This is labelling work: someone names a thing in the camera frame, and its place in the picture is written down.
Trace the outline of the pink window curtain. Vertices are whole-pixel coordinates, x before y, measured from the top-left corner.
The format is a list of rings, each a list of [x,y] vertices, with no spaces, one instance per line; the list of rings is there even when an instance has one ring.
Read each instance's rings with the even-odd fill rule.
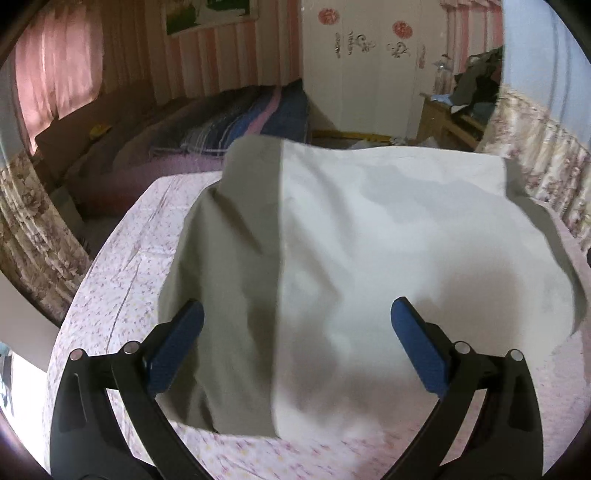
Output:
[[[103,76],[103,29],[97,1],[51,1],[16,43],[15,73],[25,144],[50,124],[97,98]]]

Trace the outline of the blue floral curtain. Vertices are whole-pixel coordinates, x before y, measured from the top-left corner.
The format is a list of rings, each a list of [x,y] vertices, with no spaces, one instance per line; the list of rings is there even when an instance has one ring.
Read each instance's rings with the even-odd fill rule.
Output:
[[[89,267],[24,145],[15,68],[7,59],[1,67],[1,272],[59,326]]]
[[[590,248],[590,61],[545,1],[503,4],[502,82],[478,150],[515,161],[530,196]]]

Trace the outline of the brown bed headboard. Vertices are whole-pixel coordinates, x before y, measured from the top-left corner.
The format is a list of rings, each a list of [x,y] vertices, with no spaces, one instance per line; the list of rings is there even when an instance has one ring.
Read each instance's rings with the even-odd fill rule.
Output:
[[[67,116],[54,120],[35,137],[43,161],[56,182],[91,145],[90,132],[99,125],[114,127],[135,119],[155,106],[153,88],[140,80],[94,101]]]

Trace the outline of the blue floral curtain right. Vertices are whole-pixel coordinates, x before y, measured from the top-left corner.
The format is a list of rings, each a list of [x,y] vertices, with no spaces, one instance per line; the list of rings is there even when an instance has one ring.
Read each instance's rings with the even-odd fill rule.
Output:
[[[502,82],[478,150],[515,161],[530,196],[590,248],[590,61],[545,1],[503,4]]]

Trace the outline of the framed wedding picture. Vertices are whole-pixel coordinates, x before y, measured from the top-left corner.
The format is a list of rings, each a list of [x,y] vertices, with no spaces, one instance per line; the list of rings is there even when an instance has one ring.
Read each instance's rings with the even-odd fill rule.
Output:
[[[254,0],[163,1],[162,16],[167,35],[187,33],[256,20],[259,2]]]

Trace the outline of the blue floral curtain left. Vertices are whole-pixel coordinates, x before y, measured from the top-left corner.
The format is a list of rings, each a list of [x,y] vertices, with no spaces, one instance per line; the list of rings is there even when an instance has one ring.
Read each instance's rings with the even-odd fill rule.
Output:
[[[7,59],[1,67],[1,272],[59,326],[89,267],[24,145],[15,68]]]

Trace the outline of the wooden desk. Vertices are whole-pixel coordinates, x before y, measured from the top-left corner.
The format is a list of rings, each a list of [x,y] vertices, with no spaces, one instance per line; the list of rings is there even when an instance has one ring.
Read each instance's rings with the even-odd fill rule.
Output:
[[[453,113],[450,106],[433,101],[428,94],[422,93],[421,97],[423,107],[416,136],[417,145],[432,139],[443,149],[477,150],[485,133],[485,125],[464,113],[464,109]]]

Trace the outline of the dark clothes pile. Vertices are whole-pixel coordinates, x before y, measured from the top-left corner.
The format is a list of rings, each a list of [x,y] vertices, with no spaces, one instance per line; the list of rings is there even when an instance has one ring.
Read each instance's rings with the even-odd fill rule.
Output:
[[[456,88],[450,96],[458,107],[482,125],[493,115],[502,79],[504,47],[469,57],[466,71],[455,77]]]

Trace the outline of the dark striped bed blanket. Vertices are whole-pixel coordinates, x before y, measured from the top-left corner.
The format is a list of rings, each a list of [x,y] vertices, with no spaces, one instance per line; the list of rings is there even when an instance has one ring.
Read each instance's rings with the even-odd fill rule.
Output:
[[[222,170],[226,151],[245,135],[307,141],[303,81],[176,99],[125,118],[74,162],[65,185],[83,216],[121,216],[158,178]]]

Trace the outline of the yellow toy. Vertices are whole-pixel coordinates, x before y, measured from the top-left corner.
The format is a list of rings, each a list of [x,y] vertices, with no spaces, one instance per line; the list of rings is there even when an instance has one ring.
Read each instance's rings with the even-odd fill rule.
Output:
[[[90,129],[89,139],[96,141],[106,135],[111,129],[112,126],[109,124],[97,124]]]

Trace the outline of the pink floral bed sheet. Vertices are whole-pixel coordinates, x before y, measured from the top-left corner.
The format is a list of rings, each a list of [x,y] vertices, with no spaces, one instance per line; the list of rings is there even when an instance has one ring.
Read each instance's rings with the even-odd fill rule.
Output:
[[[163,177],[128,210],[103,245],[77,290],[60,328],[47,373],[53,404],[69,353],[113,353],[143,339],[157,323],[157,300],[193,201],[219,173]],[[590,411],[590,380],[584,369],[590,325],[555,351],[538,371],[545,462],[567,447]],[[367,440],[288,443],[216,435],[178,423],[173,428],[216,479],[377,479],[398,459],[418,429]]]

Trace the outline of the white wardrobe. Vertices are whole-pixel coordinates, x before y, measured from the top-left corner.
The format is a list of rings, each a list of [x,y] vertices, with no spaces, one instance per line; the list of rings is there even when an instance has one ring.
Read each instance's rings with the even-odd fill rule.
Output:
[[[440,2],[304,1],[301,29],[313,129],[416,137],[447,49]]]

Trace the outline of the grey and white jacket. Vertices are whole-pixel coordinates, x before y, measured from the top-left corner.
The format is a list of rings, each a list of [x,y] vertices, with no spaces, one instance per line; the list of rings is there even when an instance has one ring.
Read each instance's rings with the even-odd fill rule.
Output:
[[[367,438],[417,426],[426,391],[391,324],[407,298],[477,351],[539,367],[583,320],[583,280],[518,166],[421,147],[232,143],[186,215],[159,297],[204,329],[166,416],[221,434]]]

